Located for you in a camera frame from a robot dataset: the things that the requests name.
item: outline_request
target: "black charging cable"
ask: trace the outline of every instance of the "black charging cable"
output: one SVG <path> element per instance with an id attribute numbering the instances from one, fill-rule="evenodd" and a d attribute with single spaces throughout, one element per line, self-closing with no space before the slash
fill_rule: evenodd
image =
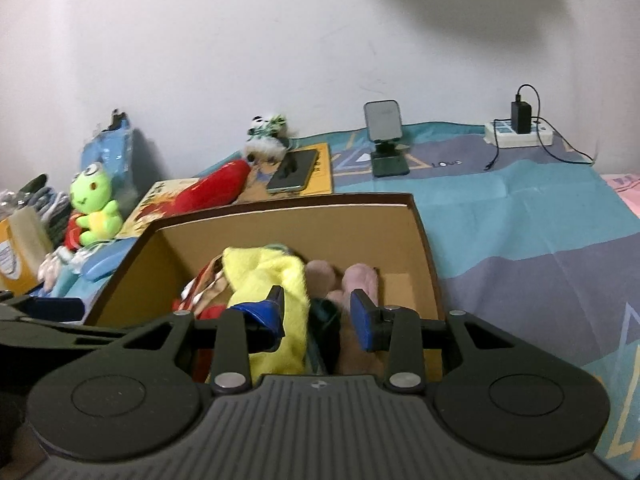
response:
<path id="1" fill-rule="evenodd" d="M 528 83 L 525 83 L 524 85 L 520 85 L 520 87 L 518 88 L 518 91 L 516 92 L 516 101 L 520 101 L 521 96 L 520 96 L 520 91 L 523 88 L 531 88 L 535 93 L 536 93 L 536 98 L 538 99 L 538 113 L 536 115 L 536 120 L 535 120 L 535 125 L 536 125 L 536 135 L 538 136 L 538 142 L 540 143 L 540 146 L 542 146 L 542 148 L 547 152 L 547 154 L 549 154 L 552 158 L 554 158 L 555 160 L 558 160 L 559 162 L 564 162 L 566 164 L 580 164 L 582 166 L 592 166 L 595 163 L 594 158 L 591 155 L 587 155 L 586 153 L 581 152 L 580 150 L 576 150 L 571 143 L 566 140 L 564 138 L 564 136 L 560 133 L 560 131 L 553 126 L 553 124 L 551 124 L 549 121 L 547 121 L 544 117 L 540 116 L 540 94 L 538 92 L 538 90 L 536 90 L 535 86 L 530 85 Z M 553 153 L 551 153 L 548 148 L 542 143 L 542 138 L 540 137 L 540 119 L 542 119 L 543 121 L 545 121 L 546 124 L 548 124 L 549 126 L 551 126 L 551 129 L 554 131 L 555 134 L 558 134 L 558 136 L 564 140 L 564 143 L 571 148 L 572 150 L 574 150 L 574 152 L 576 153 L 580 153 L 580 155 L 588 158 L 589 160 L 566 160 L 565 158 L 560 158 L 559 156 L 555 156 Z M 498 156 L 500 155 L 500 146 L 498 145 L 498 133 L 496 131 L 496 127 L 495 127 L 495 123 L 497 123 L 498 121 L 508 121 L 509 119 L 494 119 L 494 139 L 495 139 L 495 156 L 493 158 L 493 160 L 491 162 L 489 162 L 485 167 L 484 170 L 488 171 L 490 170 L 494 164 L 495 161 L 498 160 Z"/>

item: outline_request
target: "power strip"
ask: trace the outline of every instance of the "power strip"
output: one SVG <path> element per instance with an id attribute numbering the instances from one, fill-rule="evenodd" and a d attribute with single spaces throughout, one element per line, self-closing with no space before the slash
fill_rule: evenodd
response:
<path id="1" fill-rule="evenodd" d="M 531 120 L 531 132 L 528 134 L 517 134 L 511 129 L 511 120 L 495 121 L 495 135 L 498 137 L 498 144 L 501 148 L 524 148 L 527 146 L 539 146 L 538 134 L 536 133 L 536 119 Z M 540 140 L 545 146 L 551 146 L 554 142 L 554 130 L 545 120 L 540 119 L 539 131 Z M 484 142 L 495 146 L 494 122 L 484 125 Z"/>

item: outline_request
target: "frog eye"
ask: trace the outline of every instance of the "frog eye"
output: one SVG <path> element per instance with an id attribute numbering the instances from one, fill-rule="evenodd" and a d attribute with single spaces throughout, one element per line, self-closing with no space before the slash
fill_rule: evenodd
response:
<path id="1" fill-rule="evenodd" d="M 86 170 L 83 171 L 83 173 L 86 176 L 91 176 L 93 174 L 98 173 L 98 171 L 100 171 L 102 169 L 102 164 L 100 164 L 100 162 L 94 162 L 93 164 L 89 164 L 89 166 L 86 168 Z"/>

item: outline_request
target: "ribbed gray plate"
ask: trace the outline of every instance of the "ribbed gray plate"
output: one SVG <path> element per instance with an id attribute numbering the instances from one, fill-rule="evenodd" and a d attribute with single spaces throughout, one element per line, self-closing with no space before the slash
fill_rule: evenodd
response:
<path id="1" fill-rule="evenodd" d="M 268 376 L 222 397 L 172 447 L 138 460 L 49 458 L 29 480 L 613 480 L 594 457 L 515 465 L 453 440 L 417 397 L 369 376 Z"/>

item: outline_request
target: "stuffed toy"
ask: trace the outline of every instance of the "stuffed toy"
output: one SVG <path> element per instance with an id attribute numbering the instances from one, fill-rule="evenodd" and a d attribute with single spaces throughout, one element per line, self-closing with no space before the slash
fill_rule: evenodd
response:
<path id="1" fill-rule="evenodd" d="M 288 139 L 278 138 L 287 128 L 283 115 L 268 118 L 255 116 L 247 131 L 250 136 L 242 148 L 242 154 L 249 162 L 280 162 L 289 148 Z"/>
<path id="2" fill-rule="evenodd" d="M 111 200 L 111 178 L 100 162 L 94 162 L 76 175 L 70 188 L 71 204 L 84 216 L 76 225 L 88 231 L 80 235 L 84 246 L 100 240 L 110 240 L 122 227 L 118 202 Z"/>

